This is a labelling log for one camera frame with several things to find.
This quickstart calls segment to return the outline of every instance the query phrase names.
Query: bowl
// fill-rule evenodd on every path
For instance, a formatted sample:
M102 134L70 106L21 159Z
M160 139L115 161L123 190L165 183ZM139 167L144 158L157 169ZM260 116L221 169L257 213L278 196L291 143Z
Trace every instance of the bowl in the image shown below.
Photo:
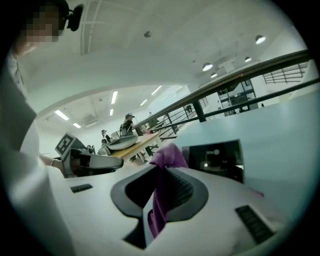
M111 150L124 150L134 145L138 140L138 135L130 135L118 138L107 145Z

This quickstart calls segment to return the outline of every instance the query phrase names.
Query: railing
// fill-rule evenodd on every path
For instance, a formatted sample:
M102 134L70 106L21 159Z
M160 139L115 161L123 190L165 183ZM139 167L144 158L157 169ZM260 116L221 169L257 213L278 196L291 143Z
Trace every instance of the railing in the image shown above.
M266 84L298 83L302 80L308 63L298 63L263 75Z
M211 95L213 93L216 93L220 90L226 89L230 86L238 85L241 82L247 81L251 78L261 76L268 73L273 73L278 70L285 70L287 67L292 67L294 65L297 65L298 67L304 64L305 62L311 60L311 56L309 55L309 52L307 50L298 51L294 53L290 53L287 55L283 55L256 65L253 65L251 67L245 68L243 70L240 70L232 75L229 75L227 77L224 77L220 80L217 80L215 82L212 82L211 84L200 88L199 90L189 94L188 96L178 100L174 104L171 104L170 106L164 108L163 110L155 113L153 116L139 122L134 126L136 132L138 135L143 135L143 131L141 129L142 126L150 122L151 120L157 119L159 117L167 116L168 123L165 125L162 124L161 127L156 127L155 125L153 127L150 127L151 132L157 132L160 131L160 137L162 140L165 139L174 139L176 136L171 136L172 134L176 135L179 128L181 128L184 124L199 120L200 122L205 122L207 117L215 116L221 113L226 113L233 111L235 109L239 109L245 106L250 106L252 104L256 104L262 101L269 100L271 98L284 95L302 88L305 88L307 86L316 84L320 82L320 78L307 81L292 87L289 87L287 89L277 91L274 93L270 93L268 95L257 97L250 99L248 101L235 104L233 106L219 109L216 111L212 111L209 113L204 113L203 108L208 105L208 101L206 99L206 96ZM191 106L192 112L194 111L193 115L188 115L186 112L186 106ZM176 118L173 121L171 120L172 115L170 113L173 113L174 111L183 108L179 111L179 113L182 113L185 111L186 117L183 117L182 119Z
M205 97L200 99L199 102L202 109L208 106L208 100ZM175 123L182 122L184 120L186 120L188 123L190 122L190 119L195 117L197 117L197 113L193 104L188 104L172 112L169 112L164 116L161 116L160 118L154 118L146 125L146 129L151 131L159 131L159 137L162 141L175 139L177 137L176 135L179 129L184 126L184 123L180 125L175 125Z

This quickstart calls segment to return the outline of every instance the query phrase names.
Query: purple cloth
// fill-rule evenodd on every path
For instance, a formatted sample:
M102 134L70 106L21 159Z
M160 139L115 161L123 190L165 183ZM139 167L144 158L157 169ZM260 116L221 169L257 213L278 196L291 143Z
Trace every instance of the purple cloth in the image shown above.
M157 165L160 169L158 171L158 183L153 193L153 207L148 213L149 228L153 237L156 238L166 225L166 214L169 210L164 198L165 186L163 183L162 170L164 170L166 166L188 168L188 165L179 148L173 143L158 150L152 157L150 164Z

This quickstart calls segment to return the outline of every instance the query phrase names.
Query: white ceiling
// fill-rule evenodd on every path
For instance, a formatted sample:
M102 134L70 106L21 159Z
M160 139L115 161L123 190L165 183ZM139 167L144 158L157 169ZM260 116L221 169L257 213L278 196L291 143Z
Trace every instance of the white ceiling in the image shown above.
M280 31L289 24L283 15L268 4L269 1L264 0L67 2L71 9L77 4L84 4L80 28L77 32L67 29L58 43L46 43L19 60L23 80L28 86L29 79L50 63L107 48L147 51L151 55L166 56L172 63L192 74L198 84L202 85L211 80L210 74L213 71L219 76L225 75L225 62L233 62L234 68L239 69L248 64L244 62L247 56L252 58L252 62L259 60ZM151 32L150 38L144 37L146 31ZM265 36L266 41L256 45L257 35ZM202 65L206 62L213 63L214 68L202 72ZM119 89L114 116L131 112L131 108L137 109L156 88L156 85L150 85ZM107 120L111 96L112 91L101 92L76 100L63 108L67 116L69 113L69 117L80 125L89 116Z

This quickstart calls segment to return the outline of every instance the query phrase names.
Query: metal railing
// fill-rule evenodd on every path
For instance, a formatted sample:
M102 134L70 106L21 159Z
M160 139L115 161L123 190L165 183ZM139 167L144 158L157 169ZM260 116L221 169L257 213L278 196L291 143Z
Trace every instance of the metal railing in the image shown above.
M138 135L143 135L143 132L141 130L141 126L147 124L152 119L157 119L159 117L167 116L168 123L162 124L161 127L150 127L151 132L158 132L160 131L160 137L162 140L165 139L174 139L177 136L172 136L173 134L176 135L179 128L181 128L184 124L199 120L200 122L205 122L206 118L215 116L221 113L226 113L233 111L235 109L239 109L242 107L250 106L252 104L256 104L262 101L266 101L269 99L272 99L274 97L278 97L280 95L284 95L302 88L305 88L307 86L316 84L320 82L320 78L313 79L311 81L307 81L292 87L289 87L287 89L277 91L274 93L270 93L268 95L253 98L250 100L247 100L245 102L241 102L239 104L232 105L227 108L219 109L216 111L212 111L209 113L204 113L203 108L208 105L208 101L206 96L211 95L213 93L217 93L220 90L223 90L225 88L228 88L230 86L237 85L241 82L244 82L246 80L249 80L251 78L265 75L268 73L273 73L279 70L289 70L287 67L292 67L294 65L301 67L302 64L306 63L307 61L311 60L311 56L307 50L303 51L297 51L294 53L290 53L287 55L283 55L265 62L258 63L256 65L250 66L248 68L245 68L243 70L240 70L234 74L231 74L227 77L224 77L220 80L214 81L211 84L200 88L199 90L189 94L188 96L178 100L174 104L169 105L168 107L162 109L161 111L155 113L153 116L139 122L134 126L136 132ZM183 117L182 119L176 118L174 120L171 119L172 115L170 113L174 113L174 111L183 108L182 110L178 111L179 113L182 113L183 110L186 111L186 106L191 106L192 112L194 111L193 115L188 115L187 112L185 112L186 117Z
M298 83L301 82L308 67L308 62L298 63L293 66L281 68L279 70L263 75L266 84L275 83Z
M207 98L202 98L199 100L200 106L204 109L208 106ZM190 119L196 118L197 113L193 104L188 104L183 106L175 111L169 112L160 118L153 118L151 122L146 124L146 129L154 131L157 130L160 132L160 139L162 141L168 139L175 139L177 136L177 132L180 128L185 124L178 124L178 122L186 121L186 123L190 122Z

